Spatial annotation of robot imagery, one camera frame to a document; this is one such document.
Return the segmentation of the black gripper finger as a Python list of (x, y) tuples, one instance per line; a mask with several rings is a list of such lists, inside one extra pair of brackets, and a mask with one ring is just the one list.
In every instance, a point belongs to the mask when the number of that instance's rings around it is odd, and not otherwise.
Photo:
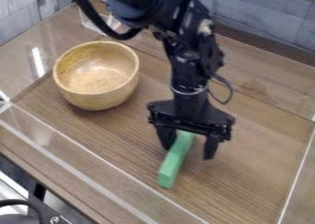
[(219, 146), (219, 137), (217, 135), (209, 135), (205, 140), (204, 149), (203, 149), (203, 158), (212, 159)]
[(168, 151), (173, 145), (173, 142), (177, 138), (177, 133), (173, 128), (157, 126), (156, 127), (156, 134), (163, 146), (163, 149)]

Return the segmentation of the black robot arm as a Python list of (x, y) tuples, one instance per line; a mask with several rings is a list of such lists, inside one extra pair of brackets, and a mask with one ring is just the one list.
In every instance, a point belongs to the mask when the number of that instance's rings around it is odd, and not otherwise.
[(209, 9), (199, 0), (105, 0), (115, 18), (129, 29), (119, 33), (105, 24), (88, 0), (73, 0), (107, 36), (129, 40), (148, 29), (163, 43), (171, 63), (169, 89), (173, 98), (148, 103), (149, 123), (163, 148), (169, 149), (177, 132), (205, 136), (203, 158), (212, 159), (219, 144), (231, 139), (235, 118), (215, 106), (208, 82), (224, 66), (224, 53), (215, 36)]

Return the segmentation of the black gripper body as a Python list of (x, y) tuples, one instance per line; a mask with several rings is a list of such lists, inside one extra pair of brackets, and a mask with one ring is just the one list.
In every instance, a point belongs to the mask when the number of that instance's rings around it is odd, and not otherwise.
[(216, 135), (219, 141), (231, 140), (235, 118), (211, 105), (207, 92), (173, 95), (172, 100), (147, 104), (149, 123), (156, 127), (179, 129), (199, 135)]

